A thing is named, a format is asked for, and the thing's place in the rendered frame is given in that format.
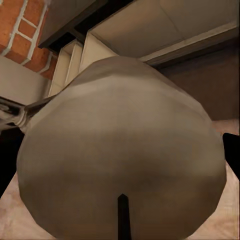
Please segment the pillar candle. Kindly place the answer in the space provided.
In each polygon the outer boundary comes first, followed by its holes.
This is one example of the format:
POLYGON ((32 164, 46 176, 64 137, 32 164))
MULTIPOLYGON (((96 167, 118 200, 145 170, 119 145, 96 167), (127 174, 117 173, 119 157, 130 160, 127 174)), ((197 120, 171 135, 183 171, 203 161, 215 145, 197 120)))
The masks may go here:
POLYGON ((116 55, 31 118, 16 170, 20 198, 57 240, 183 240, 227 183, 223 137, 200 102, 116 55))

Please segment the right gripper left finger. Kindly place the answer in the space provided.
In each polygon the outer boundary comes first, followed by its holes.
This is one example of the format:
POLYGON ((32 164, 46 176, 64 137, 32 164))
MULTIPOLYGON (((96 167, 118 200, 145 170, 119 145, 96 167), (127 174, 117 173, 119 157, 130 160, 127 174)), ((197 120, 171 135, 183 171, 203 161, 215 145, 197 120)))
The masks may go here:
POLYGON ((25 133, 0 140, 0 198, 17 171, 17 155, 25 133))

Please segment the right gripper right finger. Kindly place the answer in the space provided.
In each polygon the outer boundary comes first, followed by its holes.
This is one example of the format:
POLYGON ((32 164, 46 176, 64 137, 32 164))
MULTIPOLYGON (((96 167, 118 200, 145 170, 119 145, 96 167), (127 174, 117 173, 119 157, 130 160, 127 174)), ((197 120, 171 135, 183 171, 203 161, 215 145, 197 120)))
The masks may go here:
POLYGON ((223 135, 225 161, 229 164, 240 181, 240 136, 224 133, 223 135))

